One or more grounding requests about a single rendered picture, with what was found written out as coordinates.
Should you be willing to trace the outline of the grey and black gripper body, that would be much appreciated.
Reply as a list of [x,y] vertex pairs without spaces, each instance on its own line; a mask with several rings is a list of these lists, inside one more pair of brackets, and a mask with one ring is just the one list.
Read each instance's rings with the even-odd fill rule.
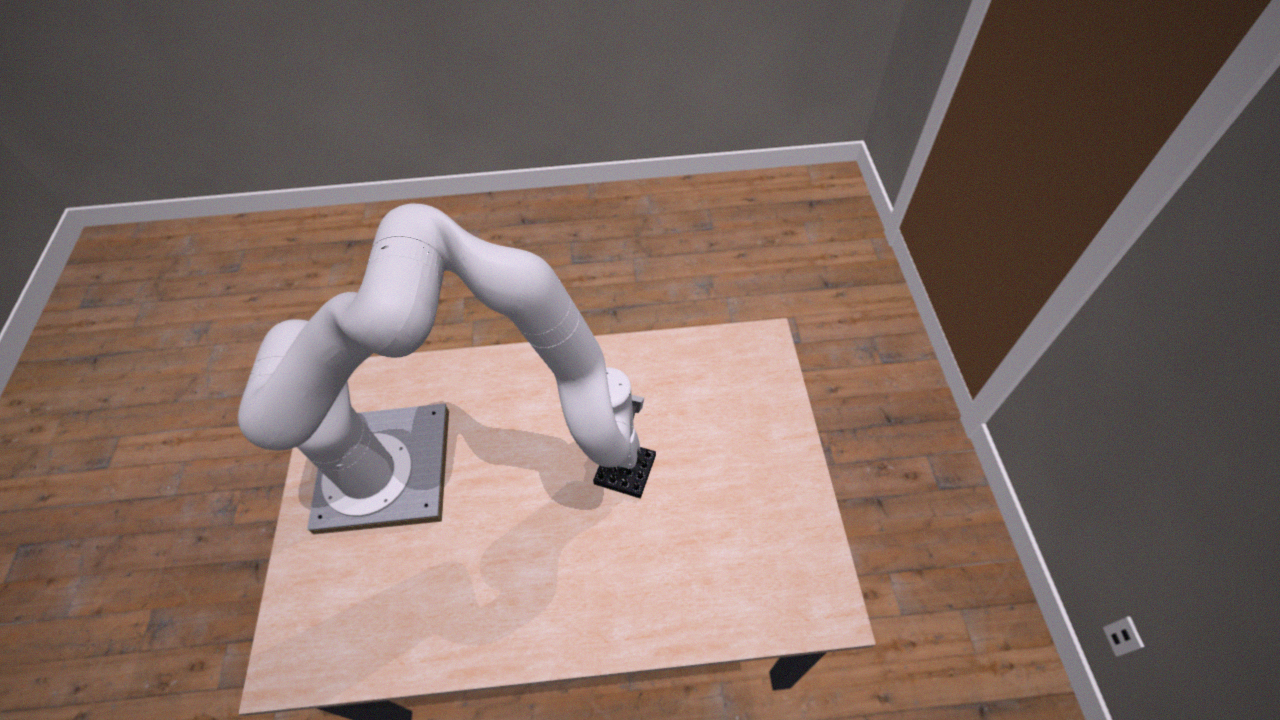
[[637,451],[640,451],[640,442],[637,438],[637,432],[634,428],[634,434],[631,436],[631,446],[627,460],[620,465],[620,468],[635,468],[637,462]]

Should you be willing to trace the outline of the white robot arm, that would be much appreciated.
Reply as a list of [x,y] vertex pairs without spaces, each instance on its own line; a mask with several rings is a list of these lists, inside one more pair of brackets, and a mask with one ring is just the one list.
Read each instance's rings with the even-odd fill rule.
[[330,299],[308,323],[287,320],[268,332],[239,404],[244,438],[268,450],[300,448],[323,471],[324,498],[337,512],[380,512],[410,483],[410,451],[401,439],[369,429],[351,405],[348,379],[371,351],[404,357],[428,340],[444,272],[508,316],[547,363],[582,452],[603,468],[628,457],[644,397],[631,393],[623,372],[605,366],[600,345],[549,264],[479,240],[436,208],[406,204],[378,227],[358,292]]

